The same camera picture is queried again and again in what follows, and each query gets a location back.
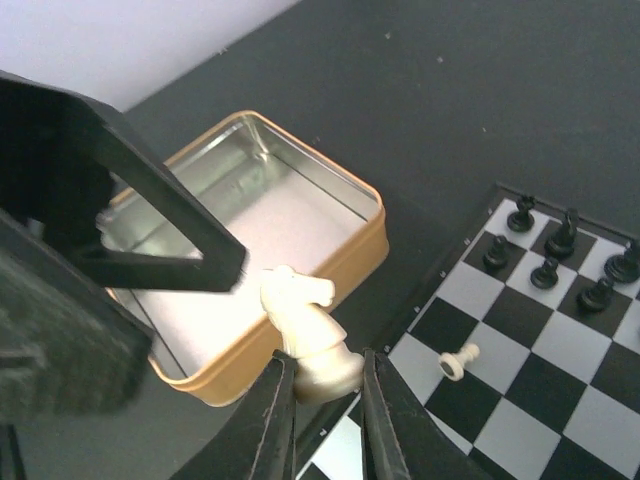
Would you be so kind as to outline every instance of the metal tin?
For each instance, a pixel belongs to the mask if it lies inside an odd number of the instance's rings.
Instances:
[[[230,293],[127,291],[116,298],[157,332],[151,363],[180,391],[215,406],[238,399],[280,348],[259,301],[260,271],[288,264],[335,282],[335,308],[386,257],[380,195],[255,112],[239,112],[167,165],[242,242],[243,277]],[[105,244],[153,255],[198,250],[128,190],[103,218]]]

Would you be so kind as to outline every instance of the white chess pawn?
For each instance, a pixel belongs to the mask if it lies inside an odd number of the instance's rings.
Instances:
[[[328,307],[334,295],[330,280],[286,265],[264,271],[260,301],[282,334],[284,352],[298,361],[294,393],[300,403],[329,402],[362,386],[364,358],[349,351],[347,332],[317,306]]]
[[[480,349],[474,343],[465,344],[458,353],[443,353],[438,358],[442,373],[449,380],[457,382],[464,377],[464,366],[473,362],[480,355]]]

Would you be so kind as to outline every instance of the black chess pawn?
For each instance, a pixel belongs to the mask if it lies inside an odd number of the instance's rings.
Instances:
[[[556,258],[570,256],[575,250],[576,237],[578,236],[578,223],[580,217],[575,208],[570,208],[564,214],[562,224],[554,231],[544,244],[545,250]]]
[[[609,306],[613,298],[613,281],[602,277],[593,287],[585,288],[578,294],[578,303],[588,312],[601,312]]]
[[[507,243],[507,238],[504,235],[498,235],[493,239],[491,247],[482,257],[482,261],[488,269],[499,270],[506,267],[509,261]]]
[[[633,283],[640,278],[640,241],[632,240],[624,253],[613,255],[604,264],[604,271],[620,283]]]
[[[542,266],[531,272],[531,283],[541,289],[548,290],[558,283],[558,260],[553,257],[545,258]]]
[[[511,212],[507,218],[507,226],[510,230],[518,233],[528,232],[533,227],[535,219],[531,215],[531,209],[535,207],[536,199],[530,195],[523,195],[516,202],[518,208]]]

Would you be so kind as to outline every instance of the white square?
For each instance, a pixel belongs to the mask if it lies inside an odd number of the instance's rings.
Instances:
[[[628,478],[640,465],[640,415],[587,387],[565,436]]]
[[[542,266],[543,263],[544,257],[542,255],[531,251],[526,252],[507,280],[507,285],[555,310],[562,302],[569,288],[571,288],[571,284],[578,274],[564,265],[558,265],[556,270],[558,283],[549,290],[541,290],[531,283],[531,272]]]
[[[345,416],[331,433],[312,460],[332,480],[362,480],[362,440],[360,427]]]
[[[438,366],[439,355],[405,333],[389,354],[389,360],[424,405],[443,378]]]
[[[473,445],[471,445],[471,443],[466,438],[464,438],[462,435],[456,432],[453,428],[451,428],[449,425],[447,425],[438,417],[436,417],[433,413],[431,412],[427,412],[427,413],[431,417],[431,420],[433,420],[433,423],[436,424],[436,426],[442,431],[442,433],[444,433],[447,436],[447,438],[451,440],[451,442],[456,447],[462,450],[465,455],[469,455],[469,452],[473,448]]]
[[[519,480],[538,480],[560,435],[502,398],[476,448]]]
[[[584,383],[590,383],[611,345],[594,329],[554,312],[532,351]]]
[[[620,244],[604,238],[598,238],[591,248],[589,255],[587,255],[587,258],[584,259],[578,273],[583,277],[597,281],[604,275],[604,264],[607,262],[607,259],[612,255],[623,253],[624,250],[625,247]],[[614,288],[623,295],[635,298],[638,292],[640,292],[640,280],[629,284],[616,283]]]
[[[480,348],[480,356],[467,370],[504,395],[524,365],[529,350],[484,323],[478,323],[467,341]]]
[[[544,227],[549,221],[549,217],[535,209],[531,210],[531,215],[533,215],[534,219],[533,227],[531,227],[531,230],[528,232],[518,233],[510,230],[507,225],[509,215],[517,209],[516,202],[504,199],[493,213],[484,229],[494,235],[504,235],[511,243],[528,250],[538,239],[542,230],[544,230]]]
[[[640,301],[631,302],[613,340],[640,354]]]
[[[502,282],[461,262],[451,270],[436,295],[476,320],[482,320],[503,288]]]

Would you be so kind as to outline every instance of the black chess bishop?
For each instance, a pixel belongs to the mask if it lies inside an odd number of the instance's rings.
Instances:
[[[533,227],[535,219],[531,215],[531,210],[536,205],[536,200],[530,195],[523,195],[516,202],[517,210],[509,214],[507,226],[513,232],[528,232]]]
[[[578,236],[578,223],[580,217],[575,208],[568,209],[564,214],[564,220],[560,226],[547,238],[544,244],[549,255],[556,258],[570,256],[575,250],[576,237]]]
[[[491,247],[482,257],[482,261],[488,269],[500,270],[507,266],[509,262],[507,244],[507,238],[504,235],[498,235],[493,239]]]

